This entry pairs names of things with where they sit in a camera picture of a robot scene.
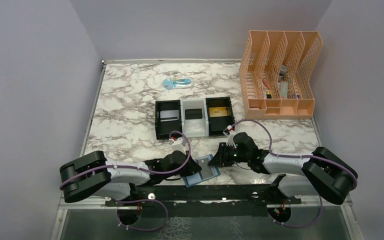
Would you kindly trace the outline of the blue leather card holder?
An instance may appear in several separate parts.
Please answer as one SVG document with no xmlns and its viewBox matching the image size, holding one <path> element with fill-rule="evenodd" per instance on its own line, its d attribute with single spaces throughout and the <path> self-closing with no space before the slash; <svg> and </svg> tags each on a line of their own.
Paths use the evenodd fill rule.
<svg viewBox="0 0 384 240">
<path fill-rule="evenodd" d="M 209 162 L 212 160 L 213 155 L 208 154 L 195 160 L 201 167 L 201 170 L 193 175 L 183 177 L 185 186 L 190 188 L 210 179 L 216 178 L 221 175 L 217 166 L 210 166 Z"/>
</svg>

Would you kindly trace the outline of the white credit card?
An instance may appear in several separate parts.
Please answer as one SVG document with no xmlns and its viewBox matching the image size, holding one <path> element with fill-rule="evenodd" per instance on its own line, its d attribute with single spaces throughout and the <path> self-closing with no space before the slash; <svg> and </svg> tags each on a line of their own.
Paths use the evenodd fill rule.
<svg viewBox="0 0 384 240">
<path fill-rule="evenodd" d="M 161 122 L 177 121 L 179 119 L 178 110 L 162 110 L 159 112 Z"/>
</svg>

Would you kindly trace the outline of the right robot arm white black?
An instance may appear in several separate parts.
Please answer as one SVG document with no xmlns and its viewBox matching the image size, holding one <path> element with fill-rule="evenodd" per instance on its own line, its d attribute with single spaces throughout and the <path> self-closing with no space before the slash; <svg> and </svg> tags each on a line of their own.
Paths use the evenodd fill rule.
<svg viewBox="0 0 384 240">
<path fill-rule="evenodd" d="M 309 155 L 271 154 L 258 148 L 245 132 L 229 135 L 208 164 L 230 167 L 234 163 L 246 163 L 258 174 L 278 174 L 268 190 L 269 199 L 276 204 L 288 197 L 309 195 L 341 205 L 358 179 L 353 168 L 325 147 L 319 146 Z"/>
</svg>

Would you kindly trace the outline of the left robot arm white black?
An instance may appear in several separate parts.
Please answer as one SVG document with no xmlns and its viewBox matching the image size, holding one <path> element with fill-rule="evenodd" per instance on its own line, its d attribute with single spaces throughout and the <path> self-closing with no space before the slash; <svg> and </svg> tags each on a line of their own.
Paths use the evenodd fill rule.
<svg viewBox="0 0 384 240">
<path fill-rule="evenodd" d="M 99 196 L 119 199 L 129 206 L 137 200 L 135 187 L 158 185 L 170 177 L 189 177 L 201 170 L 188 153 L 179 150 L 140 163 L 108 160 L 97 150 L 62 165 L 59 188 L 66 203 Z"/>
</svg>

